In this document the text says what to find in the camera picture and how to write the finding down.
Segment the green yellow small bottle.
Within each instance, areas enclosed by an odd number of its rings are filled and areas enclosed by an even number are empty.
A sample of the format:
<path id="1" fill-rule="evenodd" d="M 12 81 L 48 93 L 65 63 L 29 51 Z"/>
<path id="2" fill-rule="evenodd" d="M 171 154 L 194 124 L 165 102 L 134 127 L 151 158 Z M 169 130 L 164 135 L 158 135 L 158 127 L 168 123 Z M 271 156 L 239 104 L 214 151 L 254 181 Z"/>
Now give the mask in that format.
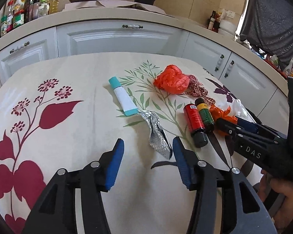
<path id="1" fill-rule="evenodd" d="M 214 130 L 214 119 L 209 111 L 207 104 L 203 98 L 197 98 L 195 100 L 195 106 L 202 119 L 206 133 L 211 133 Z"/>

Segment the floral tablecloth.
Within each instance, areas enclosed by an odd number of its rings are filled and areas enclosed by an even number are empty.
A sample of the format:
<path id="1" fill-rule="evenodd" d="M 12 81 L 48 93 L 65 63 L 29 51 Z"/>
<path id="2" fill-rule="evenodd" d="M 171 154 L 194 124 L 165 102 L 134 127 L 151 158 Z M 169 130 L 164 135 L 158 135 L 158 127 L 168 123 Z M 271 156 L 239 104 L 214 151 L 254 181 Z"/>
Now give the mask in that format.
<path id="1" fill-rule="evenodd" d="M 195 194 L 172 161 L 149 145 L 149 126 L 126 116 L 109 79 L 116 77 L 139 110 L 153 111 L 167 137 L 195 148 L 183 109 L 194 101 L 156 88 L 168 65 L 194 75 L 221 108 L 235 100 L 197 62 L 140 53 L 99 53 L 26 66 L 0 88 L 0 233 L 21 233 L 54 173 L 75 171 L 123 139 L 125 151 L 103 202 L 112 233 L 185 233 Z"/>

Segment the dark sauce bottle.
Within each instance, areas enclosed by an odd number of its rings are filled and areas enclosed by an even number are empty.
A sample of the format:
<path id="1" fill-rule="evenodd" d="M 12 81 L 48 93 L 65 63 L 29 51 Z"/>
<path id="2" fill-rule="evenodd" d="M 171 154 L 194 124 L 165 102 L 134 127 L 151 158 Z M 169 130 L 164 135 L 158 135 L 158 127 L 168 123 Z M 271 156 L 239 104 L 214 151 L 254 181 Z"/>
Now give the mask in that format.
<path id="1" fill-rule="evenodd" d="M 207 27 L 209 30 L 213 29 L 213 25 L 214 25 L 214 21 L 215 21 L 215 15 L 216 15 L 216 11 L 213 11 L 212 15 L 210 16 L 210 20 L 209 20 L 208 27 Z"/>

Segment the white stacked bowls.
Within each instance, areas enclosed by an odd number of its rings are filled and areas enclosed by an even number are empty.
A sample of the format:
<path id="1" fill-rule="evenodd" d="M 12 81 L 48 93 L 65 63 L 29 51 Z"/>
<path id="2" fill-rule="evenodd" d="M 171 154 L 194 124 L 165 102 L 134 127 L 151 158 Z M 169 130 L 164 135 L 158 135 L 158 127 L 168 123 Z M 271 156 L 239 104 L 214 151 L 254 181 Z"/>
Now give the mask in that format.
<path id="1" fill-rule="evenodd" d="M 236 33 L 236 29 L 237 26 L 235 24 L 223 19 L 220 22 L 218 33 L 233 39 Z"/>

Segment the white teal small tube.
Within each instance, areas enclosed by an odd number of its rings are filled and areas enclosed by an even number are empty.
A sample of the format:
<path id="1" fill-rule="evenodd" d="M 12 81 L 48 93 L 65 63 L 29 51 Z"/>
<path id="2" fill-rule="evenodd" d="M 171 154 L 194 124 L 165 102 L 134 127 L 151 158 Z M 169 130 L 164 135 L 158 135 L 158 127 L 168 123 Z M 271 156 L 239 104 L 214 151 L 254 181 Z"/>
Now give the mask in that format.
<path id="1" fill-rule="evenodd" d="M 130 98 L 129 94 L 123 88 L 121 83 L 118 81 L 116 77 L 111 77 L 109 79 L 109 84 L 111 85 L 116 98 L 118 99 L 123 113 L 125 116 L 132 116 L 138 114 L 138 108 L 133 100 Z"/>

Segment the red small bottle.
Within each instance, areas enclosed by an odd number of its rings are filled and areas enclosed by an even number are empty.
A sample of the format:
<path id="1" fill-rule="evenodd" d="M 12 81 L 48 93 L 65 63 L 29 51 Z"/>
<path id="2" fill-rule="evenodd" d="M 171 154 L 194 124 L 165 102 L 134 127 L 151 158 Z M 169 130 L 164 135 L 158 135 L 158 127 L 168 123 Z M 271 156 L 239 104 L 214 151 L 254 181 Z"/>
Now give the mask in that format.
<path id="1" fill-rule="evenodd" d="M 204 147 L 208 144 L 205 126 L 194 104 L 187 104 L 184 107 L 184 114 L 187 121 L 190 135 L 197 148 Z"/>

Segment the pink stove cover cloth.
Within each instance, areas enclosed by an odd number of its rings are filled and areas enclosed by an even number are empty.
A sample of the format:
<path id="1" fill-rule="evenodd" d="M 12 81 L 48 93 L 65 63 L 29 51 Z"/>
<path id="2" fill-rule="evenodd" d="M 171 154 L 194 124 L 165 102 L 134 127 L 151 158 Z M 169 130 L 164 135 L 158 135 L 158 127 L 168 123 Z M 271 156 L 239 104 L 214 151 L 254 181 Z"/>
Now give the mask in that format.
<path id="1" fill-rule="evenodd" d="M 138 3 L 138 2 L 122 1 L 122 0 L 96 0 L 96 1 L 67 3 L 63 11 L 94 8 L 94 7 L 137 9 L 137 10 L 143 10 L 143 11 L 166 15 L 166 12 L 164 10 L 154 5 L 148 5 L 144 3 Z"/>

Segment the silver blister pack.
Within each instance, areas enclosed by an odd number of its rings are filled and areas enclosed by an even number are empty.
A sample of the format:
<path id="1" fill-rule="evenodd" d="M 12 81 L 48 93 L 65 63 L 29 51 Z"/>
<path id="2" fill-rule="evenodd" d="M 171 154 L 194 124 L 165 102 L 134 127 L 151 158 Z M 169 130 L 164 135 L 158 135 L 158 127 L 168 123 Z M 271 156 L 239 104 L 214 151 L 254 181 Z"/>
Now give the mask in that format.
<path id="1" fill-rule="evenodd" d="M 149 126 L 149 145 L 165 159 L 170 160 L 172 157 L 172 147 L 160 124 L 159 116 L 149 110 L 139 110 L 138 113 Z"/>

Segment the white cabinet door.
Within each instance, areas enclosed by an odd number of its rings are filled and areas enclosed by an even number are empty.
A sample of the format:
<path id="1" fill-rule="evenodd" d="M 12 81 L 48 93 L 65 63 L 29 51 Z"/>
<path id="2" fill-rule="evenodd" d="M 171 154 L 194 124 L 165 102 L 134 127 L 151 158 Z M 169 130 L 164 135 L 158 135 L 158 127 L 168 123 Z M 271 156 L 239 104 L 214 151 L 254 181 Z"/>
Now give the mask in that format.
<path id="1" fill-rule="evenodd" d="M 277 89 L 260 70 L 235 53 L 230 55 L 220 81 L 255 115 L 261 113 Z"/>

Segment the white spray bottle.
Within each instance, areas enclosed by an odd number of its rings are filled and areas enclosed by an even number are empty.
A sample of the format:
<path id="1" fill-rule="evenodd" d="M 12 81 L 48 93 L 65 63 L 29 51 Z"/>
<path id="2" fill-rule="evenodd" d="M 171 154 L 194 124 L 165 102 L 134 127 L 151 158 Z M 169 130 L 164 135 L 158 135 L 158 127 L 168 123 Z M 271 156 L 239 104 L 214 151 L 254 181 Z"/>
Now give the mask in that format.
<path id="1" fill-rule="evenodd" d="M 283 70 L 283 74 L 288 77 L 291 73 L 292 70 L 292 66 L 293 66 L 293 57 L 291 58 L 289 64 L 286 66 L 286 68 Z"/>

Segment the orange wrapper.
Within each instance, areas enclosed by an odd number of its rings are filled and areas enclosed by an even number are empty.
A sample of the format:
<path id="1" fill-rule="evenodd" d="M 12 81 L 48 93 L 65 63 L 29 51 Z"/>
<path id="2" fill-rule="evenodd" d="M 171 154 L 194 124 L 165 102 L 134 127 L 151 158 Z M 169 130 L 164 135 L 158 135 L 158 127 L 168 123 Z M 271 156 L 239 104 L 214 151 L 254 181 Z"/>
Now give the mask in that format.
<path id="1" fill-rule="evenodd" d="M 226 121 L 229 121 L 233 124 L 237 124 L 238 123 L 238 119 L 236 116 L 230 116 L 230 112 L 231 112 L 231 107 L 229 106 L 226 110 L 222 110 L 221 108 L 215 106 L 215 105 L 212 105 L 210 106 L 209 108 L 209 111 L 212 115 L 212 118 L 214 119 L 214 123 L 216 123 L 216 121 L 219 119 L 219 118 L 222 118 Z"/>

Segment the crumpled red plastic bag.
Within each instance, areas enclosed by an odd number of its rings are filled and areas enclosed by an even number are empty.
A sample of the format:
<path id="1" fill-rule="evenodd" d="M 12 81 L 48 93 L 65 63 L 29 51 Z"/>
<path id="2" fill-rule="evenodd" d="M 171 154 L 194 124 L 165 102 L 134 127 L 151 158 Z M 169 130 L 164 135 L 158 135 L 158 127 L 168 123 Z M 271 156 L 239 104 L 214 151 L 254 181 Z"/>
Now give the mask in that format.
<path id="1" fill-rule="evenodd" d="M 178 95 L 186 91 L 189 77 L 175 65 L 166 66 L 165 70 L 156 76 L 153 85 L 170 94 Z"/>

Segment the red white twine bundle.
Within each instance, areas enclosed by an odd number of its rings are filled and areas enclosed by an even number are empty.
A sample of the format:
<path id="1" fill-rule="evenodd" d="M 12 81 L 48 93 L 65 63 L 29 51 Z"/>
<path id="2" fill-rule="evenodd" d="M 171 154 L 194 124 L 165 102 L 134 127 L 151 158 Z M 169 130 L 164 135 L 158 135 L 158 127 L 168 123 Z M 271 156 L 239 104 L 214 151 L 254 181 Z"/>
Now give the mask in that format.
<path id="1" fill-rule="evenodd" d="M 208 95 L 208 90 L 205 89 L 204 85 L 198 81 L 198 79 L 192 75 L 188 74 L 189 78 L 188 88 L 183 93 L 184 95 L 191 95 L 193 97 L 201 97 L 209 105 L 214 105 L 216 101 Z"/>

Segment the white plastic bag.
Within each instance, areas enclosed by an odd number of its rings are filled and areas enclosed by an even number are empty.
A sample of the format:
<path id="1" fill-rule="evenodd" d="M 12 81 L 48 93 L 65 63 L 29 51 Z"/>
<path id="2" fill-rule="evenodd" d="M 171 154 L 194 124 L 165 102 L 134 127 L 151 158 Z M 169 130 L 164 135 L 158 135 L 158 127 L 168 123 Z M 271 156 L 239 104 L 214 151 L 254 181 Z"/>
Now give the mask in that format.
<path id="1" fill-rule="evenodd" d="M 229 112 L 229 116 L 236 116 L 246 121 L 255 123 L 255 120 L 252 118 L 251 114 L 241 103 L 240 99 L 234 99 L 231 103 L 227 101 L 218 102 L 216 106 L 219 107 L 221 110 L 227 110 L 227 108 L 230 107 L 231 111 Z"/>

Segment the dark hanging cloth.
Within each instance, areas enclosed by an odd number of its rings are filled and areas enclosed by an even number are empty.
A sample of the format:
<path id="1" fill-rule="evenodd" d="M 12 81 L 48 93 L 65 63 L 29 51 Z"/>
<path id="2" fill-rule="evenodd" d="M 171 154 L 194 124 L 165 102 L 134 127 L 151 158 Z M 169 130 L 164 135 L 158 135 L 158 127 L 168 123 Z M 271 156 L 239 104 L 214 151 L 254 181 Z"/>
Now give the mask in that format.
<path id="1" fill-rule="evenodd" d="M 293 58 L 293 4 L 290 0 L 248 0 L 239 37 L 287 65 Z"/>

